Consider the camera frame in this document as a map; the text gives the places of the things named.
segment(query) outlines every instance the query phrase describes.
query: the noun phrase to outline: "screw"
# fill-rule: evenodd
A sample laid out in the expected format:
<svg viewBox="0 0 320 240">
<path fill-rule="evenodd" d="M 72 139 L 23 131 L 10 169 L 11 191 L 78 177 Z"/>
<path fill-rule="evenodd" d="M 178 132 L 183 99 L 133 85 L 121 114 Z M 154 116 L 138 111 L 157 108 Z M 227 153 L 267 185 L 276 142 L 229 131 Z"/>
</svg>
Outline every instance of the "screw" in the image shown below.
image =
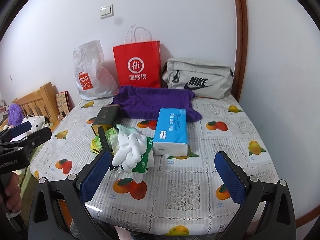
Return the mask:
<svg viewBox="0 0 320 240">
<path fill-rule="evenodd" d="M 283 179 L 280 180 L 280 184 L 281 184 L 282 186 L 286 186 L 286 185 L 287 185 L 287 183 L 286 183 L 285 180 L 283 180 Z"/>
<path fill-rule="evenodd" d="M 74 180 L 77 176 L 75 174 L 70 174 L 68 180 Z"/>
<path fill-rule="evenodd" d="M 258 181 L 258 178 L 256 176 L 250 176 L 250 180 L 252 182 L 257 182 Z"/>
<path fill-rule="evenodd" d="M 44 183 L 44 182 L 45 182 L 45 177 L 42 177 L 42 178 L 39 179 L 39 183 L 40 183 L 40 184 L 42 184 L 42 183 Z"/>
</svg>

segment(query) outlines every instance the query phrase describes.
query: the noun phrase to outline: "wall switch plate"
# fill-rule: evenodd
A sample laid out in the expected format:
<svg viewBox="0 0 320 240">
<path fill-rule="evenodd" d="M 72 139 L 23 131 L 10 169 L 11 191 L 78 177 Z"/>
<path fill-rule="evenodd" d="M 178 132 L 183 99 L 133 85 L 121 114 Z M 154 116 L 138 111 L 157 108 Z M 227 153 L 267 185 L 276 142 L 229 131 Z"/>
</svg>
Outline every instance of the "wall switch plate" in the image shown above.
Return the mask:
<svg viewBox="0 0 320 240">
<path fill-rule="evenodd" d="M 113 4 L 100 7 L 100 19 L 113 16 Z"/>
</svg>

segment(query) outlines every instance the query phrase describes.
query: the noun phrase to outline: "blue gripper pad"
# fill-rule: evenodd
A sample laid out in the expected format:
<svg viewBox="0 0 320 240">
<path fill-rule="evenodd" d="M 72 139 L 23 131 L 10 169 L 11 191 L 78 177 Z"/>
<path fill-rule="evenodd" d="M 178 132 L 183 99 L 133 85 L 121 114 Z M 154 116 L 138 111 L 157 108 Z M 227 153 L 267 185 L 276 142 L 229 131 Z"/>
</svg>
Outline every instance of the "blue gripper pad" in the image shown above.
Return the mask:
<svg viewBox="0 0 320 240">
<path fill-rule="evenodd" d="M 31 122 L 27 121 L 10 129 L 10 135 L 15 138 L 19 135 L 31 130 Z"/>
<path fill-rule="evenodd" d="M 224 185 L 226 185 L 233 202 L 242 206 L 245 201 L 245 186 L 220 152 L 214 157 L 214 165 Z"/>
<path fill-rule="evenodd" d="M 91 169 L 87 177 L 80 185 L 80 201 L 85 203 L 92 200 L 96 193 L 104 175 L 107 173 L 111 164 L 110 152 L 105 152 L 104 155 L 97 161 L 95 166 Z"/>
</svg>

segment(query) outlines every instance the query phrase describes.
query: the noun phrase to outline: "nike swoosh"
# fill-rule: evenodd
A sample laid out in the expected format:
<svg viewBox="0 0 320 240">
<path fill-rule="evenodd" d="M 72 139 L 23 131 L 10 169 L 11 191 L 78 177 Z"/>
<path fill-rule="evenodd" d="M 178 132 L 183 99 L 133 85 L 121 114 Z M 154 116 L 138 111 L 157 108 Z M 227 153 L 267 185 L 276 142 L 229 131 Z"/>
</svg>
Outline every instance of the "nike swoosh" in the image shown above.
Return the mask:
<svg viewBox="0 0 320 240">
<path fill-rule="evenodd" d="M 191 88 L 191 87 L 188 87 L 188 83 L 186 83 L 186 84 L 184 85 L 184 89 L 188 89 L 188 90 L 192 91 L 192 90 L 196 90 L 196 89 L 200 89 L 200 88 L 206 88 L 206 87 L 211 87 L 211 86 L 213 86 L 213 85 L 210 85 L 210 86 L 200 86 L 200 87 Z"/>
</svg>

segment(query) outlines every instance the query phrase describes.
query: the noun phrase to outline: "white plastic bag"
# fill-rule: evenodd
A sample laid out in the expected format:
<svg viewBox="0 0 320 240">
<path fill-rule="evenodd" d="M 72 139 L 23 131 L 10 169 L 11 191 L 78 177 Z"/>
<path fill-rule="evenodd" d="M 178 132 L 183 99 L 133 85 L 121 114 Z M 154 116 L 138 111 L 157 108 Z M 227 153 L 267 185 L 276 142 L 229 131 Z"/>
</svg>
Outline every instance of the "white plastic bag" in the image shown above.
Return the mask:
<svg viewBox="0 0 320 240">
<path fill-rule="evenodd" d="M 90 41 L 73 50 L 73 65 L 82 100 L 113 97 L 119 90 L 113 76 L 103 66 L 100 41 Z"/>
</svg>

